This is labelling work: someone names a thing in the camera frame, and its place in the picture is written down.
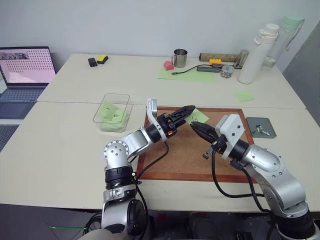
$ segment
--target white water bottle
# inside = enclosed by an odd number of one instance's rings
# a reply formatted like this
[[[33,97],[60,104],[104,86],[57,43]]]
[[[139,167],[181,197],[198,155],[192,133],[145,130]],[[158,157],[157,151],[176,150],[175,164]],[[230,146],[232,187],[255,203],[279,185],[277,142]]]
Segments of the white water bottle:
[[[242,67],[238,81],[242,84],[250,84],[254,81],[257,73],[269,51],[271,50],[277,36],[279,26],[268,23],[260,29],[255,38],[254,45]]]

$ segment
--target white table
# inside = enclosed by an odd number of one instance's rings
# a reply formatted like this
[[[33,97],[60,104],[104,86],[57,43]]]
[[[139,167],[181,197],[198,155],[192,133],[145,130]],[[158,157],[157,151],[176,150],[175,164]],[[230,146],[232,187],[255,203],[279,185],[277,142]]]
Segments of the white table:
[[[89,54],[72,54],[56,77],[38,98],[39,102],[100,103],[106,93],[130,94],[134,104],[146,104],[156,98],[161,106],[196,105],[197,107],[256,107],[305,109],[305,105],[280,71],[260,71],[252,84],[215,75],[215,83],[158,79],[157,73],[167,57],[111,55],[103,65],[90,67]],[[199,64],[187,58],[186,69]],[[235,94],[249,91],[255,99],[239,102]]]
[[[101,208],[104,146],[143,126],[146,107],[133,106],[126,131],[112,133],[101,132],[93,123],[98,106],[38,102],[0,153],[0,203]],[[255,143],[282,155],[304,186],[310,210],[319,211],[320,130],[311,115],[305,109],[245,107],[243,112],[246,117],[270,119],[277,137],[255,138]],[[253,199],[226,198],[212,182],[143,180],[140,186],[151,210],[258,211]],[[245,183],[221,186],[229,193],[249,192]]]

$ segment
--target pink object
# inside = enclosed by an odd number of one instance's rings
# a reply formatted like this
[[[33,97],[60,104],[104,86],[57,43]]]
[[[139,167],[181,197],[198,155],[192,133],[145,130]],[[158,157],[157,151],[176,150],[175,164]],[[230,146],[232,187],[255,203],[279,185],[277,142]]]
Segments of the pink object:
[[[172,70],[175,68],[174,65],[171,63],[171,61],[165,61],[163,64],[163,67],[166,71]]]

